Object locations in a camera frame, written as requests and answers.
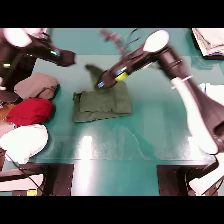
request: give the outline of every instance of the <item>yellow label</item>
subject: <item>yellow label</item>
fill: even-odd
[[[128,74],[126,72],[124,72],[124,73],[120,74],[117,78],[115,78],[115,80],[117,82],[120,82],[120,81],[124,80],[127,77],[128,77]]]
[[[27,196],[37,196],[37,190],[29,190],[29,191],[27,191]]]

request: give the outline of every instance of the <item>green tabletop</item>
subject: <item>green tabletop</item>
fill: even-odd
[[[159,28],[145,28],[139,47]],[[186,112],[177,91],[160,70],[148,68],[126,79],[133,113],[128,117],[73,123],[73,93],[92,90],[86,64],[110,68],[119,52],[105,43],[98,28],[55,28],[53,42],[77,53],[77,64],[58,67],[38,59],[33,72],[56,77],[60,90],[53,100],[55,116],[46,123],[47,147],[32,162],[74,163],[72,195],[159,195],[156,165],[207,164],[213,161],[190,144]],[[126,39],[131,28],[113,28]],[[187,28],[166,29],[195,81],[224,84],[224,63],[206,61],[193,45]]]

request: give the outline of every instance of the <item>red cloth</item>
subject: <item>red cloth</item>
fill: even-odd
[[[15,106],[6,117],[16,125],[39,124],[51,117],[53,104],[49,100],[30,98]]]

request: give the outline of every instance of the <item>green garment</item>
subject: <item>green garment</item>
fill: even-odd
[[[94,65],[86,65],[95,86],[103,70]],[[128,116],[131,114],[131,100],[126,83],[118,82],[110,89],[93,92],[74,93],[74,122],[86,122]]]

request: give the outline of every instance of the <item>pile of folded clothes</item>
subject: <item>pile of folded clothes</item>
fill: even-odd
[[[224,28],[192,28],[203,56],[224,56]]]
[[[43,123],[52,116],[50,100],[58,85],[54,77],[36,73],[15,86],[23,101],[0,109],[0,148],[6,151],[7,160],[25,164],[46,146],[48,132]]]

